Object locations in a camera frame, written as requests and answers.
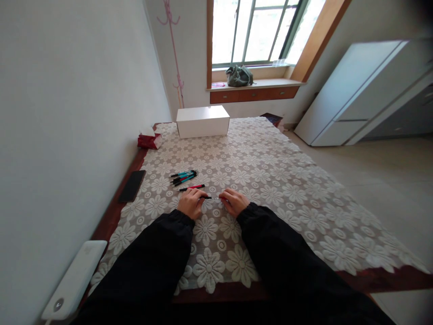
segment floor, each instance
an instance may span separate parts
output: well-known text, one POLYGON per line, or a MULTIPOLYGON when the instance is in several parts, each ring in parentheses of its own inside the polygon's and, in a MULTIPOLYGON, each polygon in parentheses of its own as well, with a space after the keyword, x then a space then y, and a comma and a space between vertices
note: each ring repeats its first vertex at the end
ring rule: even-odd
MULTIPOLYGON (((359 142, 310 147, 284 134, 433 270, 433 139, 359 142)), ((433 290, 372 295, 398 325, 433 324, 433 290)))

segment hand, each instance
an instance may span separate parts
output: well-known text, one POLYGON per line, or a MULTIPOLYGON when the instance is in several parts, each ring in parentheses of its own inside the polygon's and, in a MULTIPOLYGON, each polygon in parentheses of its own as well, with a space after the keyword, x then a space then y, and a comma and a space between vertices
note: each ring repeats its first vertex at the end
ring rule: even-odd
POLYGON ((181 196, 177 209, 186 214, 192 220, 197 220, 202 214, 204 199, 200 196, 208 196, 206 192, 198 189, 187 189, 181 196))
POLYGON ((250 203, 245 195, 231 188, 225 189, 218 197, 221 199, 227 211, 235 218, 237 218, 250 203))

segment white wall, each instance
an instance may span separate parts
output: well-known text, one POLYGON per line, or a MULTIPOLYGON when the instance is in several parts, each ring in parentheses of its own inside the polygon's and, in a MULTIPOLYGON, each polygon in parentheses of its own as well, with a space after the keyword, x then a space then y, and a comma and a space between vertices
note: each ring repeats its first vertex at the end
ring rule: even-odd
POLYGON ((2 1, 0 53, 0 323, 31 324, 171 117, 140 0, 2 1))
MULTIPOLYGON (((172 0, 173 26, 180 75, 185 82, 185 107, 209 105, 206 92, 206 1, 172 0)), ((164 83, 172 116, 179 108, 176 84, 176 66, 168 25, 162 26, 166 14, 161 1, 146 0, 152 32, 161 63, 164 83)), ((354 42, 373 42, 428 36, 427 19, 413 12, 410 0, 352 0, 323 55, 319 59, 308 85, 299 89, 295 98, 263 102, 224 104, 231 117, 258 116, 270 112, 284 116, 285 123, 298 122, 318 92, 354 42)))

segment wooden drawer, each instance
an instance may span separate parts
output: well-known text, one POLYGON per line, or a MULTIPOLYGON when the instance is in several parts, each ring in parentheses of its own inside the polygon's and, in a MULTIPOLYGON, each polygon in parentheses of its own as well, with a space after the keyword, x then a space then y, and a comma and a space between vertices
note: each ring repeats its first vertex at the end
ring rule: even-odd
POLYGON ((280 87, 280 88, 269 88, 271 90, 272 99, 289 99, 294 98, 298 92, 298 87, 280 87))
POLYGON ((225 102, 238 102, 238 101, 239 101, 238 90, 211 92, 211 104, 219 104, 225 102))
POLYGON ((254 102, 272 99, 294 98, 299 86, 276 88, 250 88, 211 92, 211 104, 226 102, 254 102))
POLYGON ((252 102, 271 99, 269 88, 246 89, 239 91, 239 102, 252 102))

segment window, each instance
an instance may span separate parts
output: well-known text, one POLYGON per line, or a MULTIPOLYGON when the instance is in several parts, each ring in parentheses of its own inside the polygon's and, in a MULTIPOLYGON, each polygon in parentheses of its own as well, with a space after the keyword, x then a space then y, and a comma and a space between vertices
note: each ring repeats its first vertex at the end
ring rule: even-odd
POLYGON ((214 0, 212 68, 295 65, 325 0, 214 0))

